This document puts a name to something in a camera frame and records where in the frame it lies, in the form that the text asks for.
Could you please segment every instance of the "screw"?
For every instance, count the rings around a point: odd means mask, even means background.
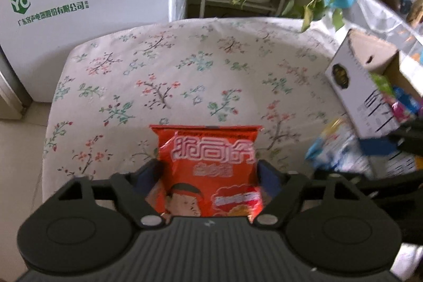
[[[360,176],[356,176],[356,177],[354,177],[352,180],[350,180],[350,182],[352,183],[352,184],[357,184],[358,182],[360,182],[361,181],[361,177]]]
[[[272,214],[261,214],[257,217],[257,222],[260,225],[271,226],[278,222],[278,218]]]
[[[157,215],[146,215],[141,218],[144,226],[158,226],[162,223],[162,218]]]
[[[375,198],[378,194],[379,194],[379,192],[378,192],[378,191],[374,191],[374,192],[370,193],[368,197],[369,197],[369,198],[371,198],[371,199],[373,199],[373,198]]]

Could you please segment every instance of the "cartoon face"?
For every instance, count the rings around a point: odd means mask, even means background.
[[[174,192],[166,197],[166,210],[173,216],[201,216],[195,196],[180,195]]]
[[[346,69],[340,65],[335,64],[332,67],[332,76],[335,79],[335,82],[341,87],[341,89],[347,89],[350,84],[350,79]]]

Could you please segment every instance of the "white cardboard box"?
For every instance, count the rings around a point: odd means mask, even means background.
[[[400,54],[393,44],[351,29],[326,70],[326,77],[342,101],[359,138],[385,136],[399,127],[391,106],[382,99],[370,72],[384,74],[391,84],[420,98],[400,72]],[[408,153],[369,157],[369,160],[377,178],[416,170],[414,156]]]

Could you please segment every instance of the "tile floor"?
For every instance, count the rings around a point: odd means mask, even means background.
[[[22,120],[0,120],[0,280],[7,282],[26,270],[16,233],[42,202],[42,155],[50,106],[33,103]]]

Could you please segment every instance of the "snowflake drawing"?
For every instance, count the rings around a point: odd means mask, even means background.
[[[197,71],[209,70],[213,65],[213,60],[206,61],[206,57],[210,57],[213,53],[204,53],[199,51],[198,54],[192,54],[189,58],[181,60],[176,67],[180,70],[183,66],[197,65]]]

